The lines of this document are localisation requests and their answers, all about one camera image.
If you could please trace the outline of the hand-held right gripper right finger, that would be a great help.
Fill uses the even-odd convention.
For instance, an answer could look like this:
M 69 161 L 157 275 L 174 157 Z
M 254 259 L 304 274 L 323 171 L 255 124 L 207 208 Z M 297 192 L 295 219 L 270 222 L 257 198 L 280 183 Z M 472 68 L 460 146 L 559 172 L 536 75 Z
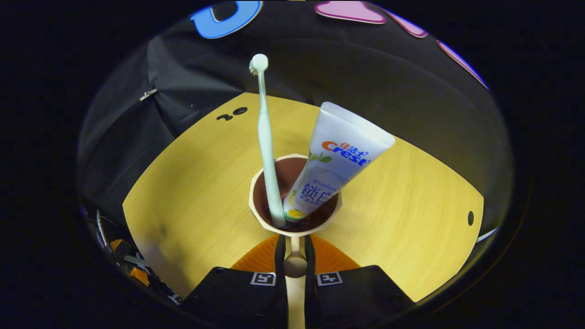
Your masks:
M 380 266 L 360 266 L 314 234 L 305 239 L 308 329 L 379 329 L 393 326 L 415 302 Z

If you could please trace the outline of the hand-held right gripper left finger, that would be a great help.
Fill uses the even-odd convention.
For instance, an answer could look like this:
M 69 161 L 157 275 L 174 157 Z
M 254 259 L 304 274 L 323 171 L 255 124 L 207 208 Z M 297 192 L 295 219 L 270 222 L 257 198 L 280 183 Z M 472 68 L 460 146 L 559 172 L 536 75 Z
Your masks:
M 207 329 L 286 329 L 286 240 L 266 238 L 231 267 L 213 267 L 182 302 Z

